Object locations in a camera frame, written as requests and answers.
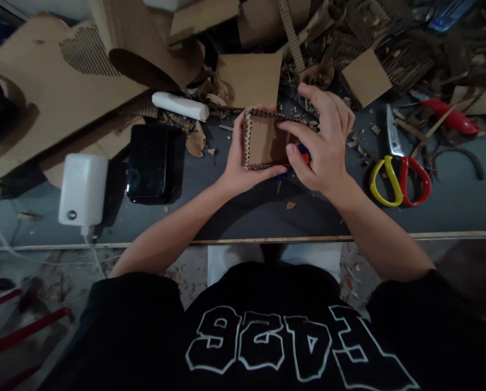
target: forearm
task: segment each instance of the forearm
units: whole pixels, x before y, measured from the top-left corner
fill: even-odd
[[[378,208],[352,179],[334,203],[357,246],[383,280],[411,281],[435,266],[396,222]]]
[[[217,184],[207,188],[139,235],[122,254],[110,277],[132,272],[164,272],[230,198]]]

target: sleeve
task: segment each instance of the sleeve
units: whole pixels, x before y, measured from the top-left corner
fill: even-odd
[[[486,389],[486,323],[436,270],[381,284],[367,309],[423,389]]]
[[[164,373],[169,336],[183,315],[178,285],[168,278],[130,273],[96,282],[78,329],[39,390],[146,387],[143,374]]]

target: hand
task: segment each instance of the hand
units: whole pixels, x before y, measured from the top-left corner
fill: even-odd
[[[269,112],[275,111],[275,106],[265,108],[258,105],[255,108]],[[262,170],[248,170],[243,167],[243,116],[245,111],[233,123],[232,145],[228,153],[226,169],[216,183],[223,191],[228,193],[230,198],[250,190],[262,181],[286,172],[285,166],[274,166]]]
[[[317,134],[307,126],[292,121],[282,122],[277,127],[296,136],[310,151],[312,161],[307,165],[294,144],[286,146],[288,160],[299,180],[335,204],[346,198],[344,185],[353,181],[346,172],[344,153],[355,115],[338,96],[315,86],[302,83],[299,95],[309,99],[319,111],[320,132]]]

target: table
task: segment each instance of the table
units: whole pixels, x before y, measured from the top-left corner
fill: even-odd
[[[291,102],[284,97],[282,99],[283,112],[293,115],[288,110]],[[401,103],[392,103],[392,107],[399,104]],[[384,113],[385,102],[381,100],[356,113],[354,131],[361,135],[366,149],[375,159],[388,152]],[[219,118],[211,117],[204,126],[208,146],[218,151],[216,164],[214,165],[214,158],[209,154],[198,159],[185,153],[181,196],[167,205],[168,213],[192,199],[222,174],[231,143],[231,133],[218,128],[219,121]],[[370,130],[370,123],[376,123],[383,128],[378,137]],[[399,133],[404,151],[410,153],[413,147],[409,144],[411,142],[416,145],[415,140],[404,131],[400,130]],[[465,148],[480,158],[485,180],[476,179],[472,163],[467,157],[458,153],[447,153],[437,160],[440,182],[433,183],[433,192],[427,203],[415,208],[402,206],[384,209],[414,237],[486,237],[486,138],[476,139],[466,144]],[[356,150],[347,148],[348,172],[369,194],[367,182],[371,167],[361,165],[363,160]],[[115,178],[123,183],[125,165],[121,162],[118,164]],[[121,200],[119,212],[113,221],[104,224],[97,239],[98,246],[126,247],[143,230],[167,214],[161,205],[133,204],[122,198],[123,189],[119,190],[115,197],[109,196],[109,201]],[[44,182],[15,200],[1,200],[0,227],[4,237],[17,249],[85,247],[79,228],[58,223],[59,199],[60,190]],[[286,203],[289,201],[296,203],[296,207],[286,210]],[[32,222],[16,218],[19,212],[26,211],[40,215],[42,219]],[[276,192],[276,182],[270,180],[227,203],[201,229],[194,242],[211,244],[346,240],[351,240],[349,230],[335,208],[320,194],[305,189],[290,174],[287,182],[282,184],[279,194]]]

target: black t-shirt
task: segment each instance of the black t-shirt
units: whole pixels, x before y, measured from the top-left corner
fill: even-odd
[[[486,389],[486,324],[436,272],[385,282],[371,323],[327,272],[244,263],[184,312],[177,284],[97,282],[40,390]]]

